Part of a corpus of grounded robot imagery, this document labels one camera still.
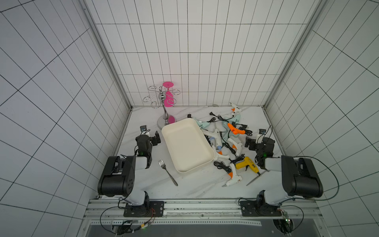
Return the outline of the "cream plastic storage box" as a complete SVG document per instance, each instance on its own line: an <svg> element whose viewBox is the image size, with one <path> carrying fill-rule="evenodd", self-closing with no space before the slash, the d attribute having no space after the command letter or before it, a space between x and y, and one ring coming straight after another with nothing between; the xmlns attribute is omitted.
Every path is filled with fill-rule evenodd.
<svg viewBox="0 0 379 237"><path fill-rule="evenodd" d="M193 118L166 125L161 132L179 173L191 172L214 161L214 151Z"/></svg>

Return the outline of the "white glue gun corner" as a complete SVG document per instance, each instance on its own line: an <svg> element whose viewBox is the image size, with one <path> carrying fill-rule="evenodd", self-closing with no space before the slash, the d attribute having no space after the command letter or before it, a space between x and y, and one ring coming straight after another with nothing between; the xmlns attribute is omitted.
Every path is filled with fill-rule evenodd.
<svg viewBox="0 0 379 237"><path fill-rule="evenodd" d="M232 107L232 115L233 116L242 112L242 110L234 103L231 103L231 107Z"/></svg>

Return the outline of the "white glue gun orange trigger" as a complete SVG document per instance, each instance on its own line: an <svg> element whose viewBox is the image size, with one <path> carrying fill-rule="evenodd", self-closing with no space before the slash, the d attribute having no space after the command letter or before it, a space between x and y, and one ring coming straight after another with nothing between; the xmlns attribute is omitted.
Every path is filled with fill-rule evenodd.
<svg viewBox="0 0 379 237"><path fill-rule="evenodd" d="M242 177L237 174L236 167L233 163L229 165L231 172L229 173L230 180L227 181L222 187L229 187L242 181Z"/></svg>

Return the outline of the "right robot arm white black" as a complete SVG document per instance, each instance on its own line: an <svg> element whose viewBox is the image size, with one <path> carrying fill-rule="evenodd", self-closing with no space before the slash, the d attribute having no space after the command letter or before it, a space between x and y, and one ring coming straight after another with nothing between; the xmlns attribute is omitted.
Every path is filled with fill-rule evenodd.
<svg viewBox="0 0 379 237"><path fill-rule="evenodd" d="M310 158L273 156L275 141L271 138L246 138L245 147L256 152L255 163L265 171L281 173L280 184L270 190L262 190L255 200L256 209L278 209L288 200L319 198L323 185Z"/></svg>

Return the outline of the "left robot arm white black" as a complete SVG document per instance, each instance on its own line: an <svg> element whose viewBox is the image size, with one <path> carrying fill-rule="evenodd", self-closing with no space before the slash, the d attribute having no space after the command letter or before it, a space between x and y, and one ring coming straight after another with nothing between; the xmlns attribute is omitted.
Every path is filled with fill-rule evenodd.
<svg viewBox="0 0 379 237"><path fill-rule="evenodd" d="M126 201L127 207L148 209L149 195L145 191L135 190L135 174L138 170L148 169L152 164L152 149L161 143L160 135L150 137L147 132L136 137L137 149L131 156L108 157L98 183L98 194L106 197L118 197Z"/></svg>

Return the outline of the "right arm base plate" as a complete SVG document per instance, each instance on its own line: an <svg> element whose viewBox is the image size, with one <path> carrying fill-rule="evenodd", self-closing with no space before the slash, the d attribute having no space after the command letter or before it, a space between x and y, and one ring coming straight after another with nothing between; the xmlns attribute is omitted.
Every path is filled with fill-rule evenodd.
<svg viewBox="0 0 379 237"><path fill-rule="evenodd" d="M238 201L243 217L281 217L277 206L266 203L259 204L256 200L241 199Z"/></svg>

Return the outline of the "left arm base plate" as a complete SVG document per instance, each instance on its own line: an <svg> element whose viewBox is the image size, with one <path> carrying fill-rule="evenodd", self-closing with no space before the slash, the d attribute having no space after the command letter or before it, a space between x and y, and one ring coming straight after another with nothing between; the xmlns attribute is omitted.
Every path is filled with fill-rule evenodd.
<svg viewBox="0 0 379 237"><path fill-rule="evenodd" d="M124 217L162 217L164 201L148 201L139 206L127 206L124 209Z"/></svg>

